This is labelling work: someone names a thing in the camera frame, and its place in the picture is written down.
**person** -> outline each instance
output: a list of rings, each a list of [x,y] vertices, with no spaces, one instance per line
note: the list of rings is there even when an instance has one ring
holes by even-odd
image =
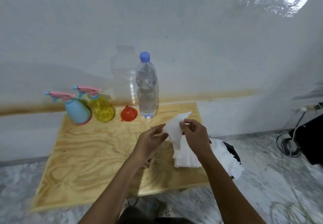
[[[79,224],[105,223],[192,223],[185,218],[156,218],[148,220],[139,209],[127,207],[120,215],[127,189],[135,173],[155,154],[168,135],[162,133],[165,124],[140,134],[135,148],[107,188],[79,221]],[[187,143],[196,154],[208,176],[224,224],[265,224],[261,216],[242,195],[231,177],[214,156],[206,128],[193,119],[180,123]]]

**pink spray trigger head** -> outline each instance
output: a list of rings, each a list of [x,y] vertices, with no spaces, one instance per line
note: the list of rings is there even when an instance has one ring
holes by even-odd
[[[73,89],[79,91],[79,98],[81,98],[85,93],[90,94],[90,96],[96,96],[99,91],[102,91],[102,89],[100,88],[87,87],[87,86],[77,86],[77,87],[73,87]]]
[[[75,97],[75,94],[60,91],[48,91],[44,94],[50,96],[53,99],[53,102],[56,102],[57,99],[63,99],[65,102],[68,102]]]

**plastic water bottle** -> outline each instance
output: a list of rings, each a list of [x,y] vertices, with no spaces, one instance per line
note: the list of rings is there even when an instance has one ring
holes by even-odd
[[[150,62],[148,52],[140,53],[140,64],[136,69],[136,81],[138,85],[139,112],[150,119],[157,112],[157,72],[154,64]]]

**white wall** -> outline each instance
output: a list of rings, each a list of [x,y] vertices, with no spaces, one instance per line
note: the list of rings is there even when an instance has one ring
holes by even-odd
[[[309,0],[292,18],[238,8],[235,1],[0,0],[0,105],[50,102],[44,91],[72,91],[74,85],[98,86],[115,100],[127,99],[138,55],[148,51],[161,99],[199,101],[203,94],[216,99],[221,92],[257,91],[199,101],[211,135],[293,127],[293,108],[321,101],[291,99],[323,80],[322,0]],[[16,120],[21,126],[2,130],[0,160],[47,153],[61,115],[54,115],[55,123],[52,116],[1,118],[2,124]],[[42,140],[48,146],[31,153]],[[11,151],[3,153],[7,145],[24,150],[11,157]]]

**wooden table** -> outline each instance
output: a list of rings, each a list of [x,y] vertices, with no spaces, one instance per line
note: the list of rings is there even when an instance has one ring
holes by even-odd
[[[196,103],[161,105],[152,119],[140,115],[122,122],[102,123],[92,118],[78,126],[65,115],[41,182],[32,211],[94,202],[132,152],[141,132],[166,123],[179,113],[202,122]],[[129,196],[141,196],[208,184],[203,168],[175,168],[173,148],[165,141],[148,169],[141,169],[129,187]]]

